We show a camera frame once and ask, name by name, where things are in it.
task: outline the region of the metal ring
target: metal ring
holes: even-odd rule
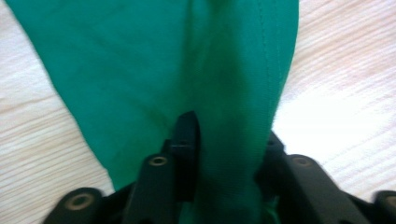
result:
[[[396,196],[387,197],[387,202],[396,208]]]
[[[294,161],[294,163],[296,163],[297,165],[300,165],[300,166],[307,167],[307,166],[312,165],[312,161],[310,161],[306,158],[303,158],[303,157],[295,157],[292,160]]]
[[[69,210],[77,211],[90,206],[93,201],[94,197],[90,193],[80,193],[68,199],[64,206]]]
[[[166,159],[165,157],[154,157],[148,162],[148,164],[152,166],[162,166],[166,163],[168,163],[168,159]]]

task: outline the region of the light wood surface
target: light wood surface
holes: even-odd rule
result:
[[[274,130],[365,200],[396,190],[395,62],[396,1],[300,1]],[[0,0],[0,223],[40,223],[80,187],[113,190]]]

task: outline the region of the black plastic part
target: black plastic part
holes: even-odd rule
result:
[[[369,223],[314,160],[291,155],[281,163],[280,172],[284,174],[281,195],[287,195],[281,203],[298,202],[294,209],[300,214],[300,223]]]
[[[357,198],[353,195],[346,193],[346,196],[352,201],[355,206],[361,211],[361,213],[370,221],[370,223],[384,223],[381,214],[378,213],[377,209],[372,203]]]
[[[98,223],[102,200],[102,193],[98,189],[73,190],[58,202],[44,224]]]
[[[130,192],[122,224],[175,224],[175,162],[168,153],[145,159]]]
[[[128,196],[134,190],[134,183],[119,189],[113,194],[104,197],[99,210],[100,224],[120,224],[124,215],[124,209],[128,202]]]
[[[175,157],[176,163],[178,202],[191,202],[194,198],[198,176],[199,133],[198,119],[194,112],[178,117],[170,142],[170,153]]]
[[[279,138],[271,132],[267,141],[262,167],[255,176],[256,183],[262,192],[262,198],[266,203],[274,203],[279,194],[274,188],[278,175],[273,171],[272,167],[285,154],[284,149],[285,147]]]
[[[367,218],[311,158],[288,156],[271,133],[256,181],[267,203],[278,200],[282,224],[366,224]]]
[[[374,206],[384,218],[383,223],[396,223],[396,191],[379,191],[376,194]]]

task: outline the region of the green cloth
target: green cloth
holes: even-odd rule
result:
[[[180,223],[274,218],[253,175],[290,69],[297,0],[7,3],[116,189],[194,110],[199,180]]]

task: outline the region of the wood grain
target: wood grain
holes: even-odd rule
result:
[[[300,1],[300,31],[274,129],[370,200],[396,190],[396,2]],[[40,223],[66,192],[112,192],[0,0],[0,223]]]

